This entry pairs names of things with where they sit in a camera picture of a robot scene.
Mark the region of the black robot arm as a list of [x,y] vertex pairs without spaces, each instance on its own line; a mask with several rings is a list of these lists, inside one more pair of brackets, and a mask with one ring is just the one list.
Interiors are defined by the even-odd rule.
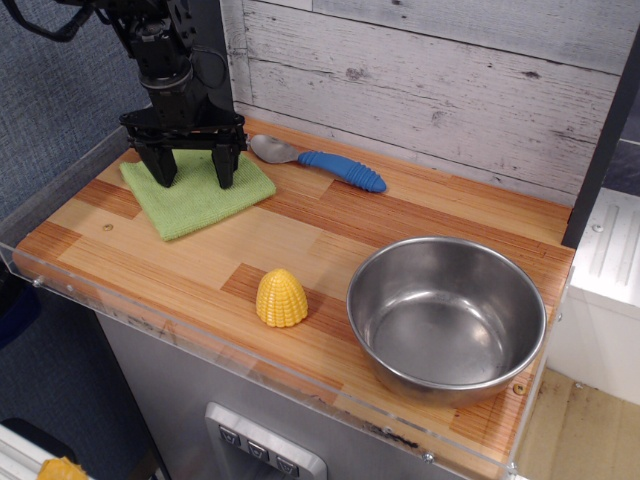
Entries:
[[177,150],[207,150],[219,185],[234,181],[247,148],[245,119],[234,110],[231,74],[219,2],[202,14],[187,1],[76,1],[76,13],[48,30],[27,20],[18,4],[5,4],[24,29],[68,43],[92,17],[112,27],[130,58],[149,107],[126,113],[120,123],[130,145],[158,184],[170,187],[178,172]]

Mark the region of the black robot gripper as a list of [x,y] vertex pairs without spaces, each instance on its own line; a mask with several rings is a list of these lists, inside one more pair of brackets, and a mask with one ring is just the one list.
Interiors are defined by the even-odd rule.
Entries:
[[212,102],[205,85],[192,75],[181,79],[142,77],[141,84],[151,105],[123,114],[120,122],[131,139],[140,142],[135,150],[156,182],[169,188],[177,174],[173,152],[163,146],[213,148],[219,186],[232,187],[240,151],[247,149],[244,118]]

